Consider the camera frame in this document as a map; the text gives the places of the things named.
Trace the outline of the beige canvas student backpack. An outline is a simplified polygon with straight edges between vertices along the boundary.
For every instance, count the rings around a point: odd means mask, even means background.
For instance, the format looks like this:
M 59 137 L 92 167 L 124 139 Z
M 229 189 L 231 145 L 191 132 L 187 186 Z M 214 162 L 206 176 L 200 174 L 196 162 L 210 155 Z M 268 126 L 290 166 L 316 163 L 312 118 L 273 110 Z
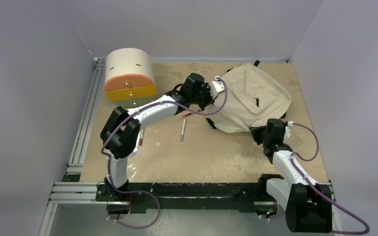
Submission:
M 253 64 L 234 67 L 221 77 L 228 95 L 221 94 L 206 107 L 206 121 L 224 133 L 244 133 L 265 126 L 270 118 L 282 118 L 292 98 L 268 73 Z

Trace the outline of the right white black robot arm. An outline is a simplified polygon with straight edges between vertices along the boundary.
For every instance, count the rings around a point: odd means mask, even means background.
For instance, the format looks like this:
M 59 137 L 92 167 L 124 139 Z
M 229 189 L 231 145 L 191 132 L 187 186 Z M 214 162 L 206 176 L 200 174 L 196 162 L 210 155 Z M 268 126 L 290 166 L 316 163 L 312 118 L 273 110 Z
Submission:
M 284 210 L 285 222 L 293 233 L 330 233 L 332 226 L 331 189 L 310 177 L 284 142 L 294 122 L 270 118 L 261 127 L 251 127 L 254 141 L 262 145 L 264 155 L 281 173 L 257 186 L 263 200 L 273 197 Z

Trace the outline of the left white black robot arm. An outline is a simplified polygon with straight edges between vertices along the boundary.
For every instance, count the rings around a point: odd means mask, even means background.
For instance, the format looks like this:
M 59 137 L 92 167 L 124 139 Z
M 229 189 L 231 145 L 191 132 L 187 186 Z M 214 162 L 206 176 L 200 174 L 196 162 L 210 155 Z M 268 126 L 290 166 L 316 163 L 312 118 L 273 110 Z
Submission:
M 147 126 L 189 110 L 191 105 L 204 111 L 221 94 L 227 97 L 227 85 L 220 77 L 206 82 L 203 76 L 191 73 L 182 84 L 153 102 L 130 109 L 115 108 L 100 134 L 101 153 L 108 160 L 105 178 L 108 195 L 114 201 L 126 197 L 127 160 L 138 150 L 141 132 Z

